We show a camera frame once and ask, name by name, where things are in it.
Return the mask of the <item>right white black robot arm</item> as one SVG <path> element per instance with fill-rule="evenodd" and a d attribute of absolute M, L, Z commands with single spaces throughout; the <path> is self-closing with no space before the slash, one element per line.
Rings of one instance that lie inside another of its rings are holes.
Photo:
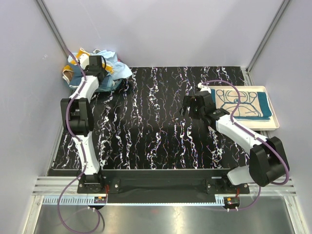
<path fill-rule="evenodd" d="M 255 183 L 260 187 L 276 184 L 284 176 L 282 184 L 289 180 L 289 164 L 281 140 L 265 137 L 237 122 L 226 110 L 217 108 L 208 91 L 185 96 L 180 114 L 202 120 L 207 126 L 229 137 L 249 154 L 247 166 L 236 167 L 227 172 L 221 181 L 226 193 L 233 193 L 240 184 Z"/>

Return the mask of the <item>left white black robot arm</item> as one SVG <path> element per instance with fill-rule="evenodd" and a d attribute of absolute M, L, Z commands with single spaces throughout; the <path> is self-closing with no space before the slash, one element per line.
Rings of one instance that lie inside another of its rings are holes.
<path fill-rule="evenodd" d="M 93 146 L 95 122 L 90 101 L 107 75 L 106 60 L 99 55 L 86 56 L 78 61 L 78 68 L 82 73 L 81 82 L 69 98 L 60 101 L 61 116 L 81 162 L 78 193 L 100 193 L 105 188 L 105 181 Z"/>

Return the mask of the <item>teal beige Doraemon towel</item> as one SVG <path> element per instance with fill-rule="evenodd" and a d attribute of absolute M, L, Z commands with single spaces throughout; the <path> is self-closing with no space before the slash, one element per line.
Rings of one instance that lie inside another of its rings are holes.
<path fill-rule="evenodd" d="M 212 89 L 211 92 L 216 107 L 234 113 L 237 120 L 270 121 L 273 116 L 265 92 L 235 89 Z"/>

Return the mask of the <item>dark blue towel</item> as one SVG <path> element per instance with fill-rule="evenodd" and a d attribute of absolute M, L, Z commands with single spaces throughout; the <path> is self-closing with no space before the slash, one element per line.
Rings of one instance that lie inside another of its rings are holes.
<path fill-rule="evenodd" d="M 62 70 L 62 74 L 62 78 L 67 82 L 69 88 L 72 90 L 76 90 L 78 88 L 81 83 L 81 79 L 83 78 L 81 70 L 76 66 L 72 68 L 70 65 L 66 65 Z M 110 92 L 113 89 L 113 79 L 110 75 L 107 75 L 96 89 L 96 93 Z"/>

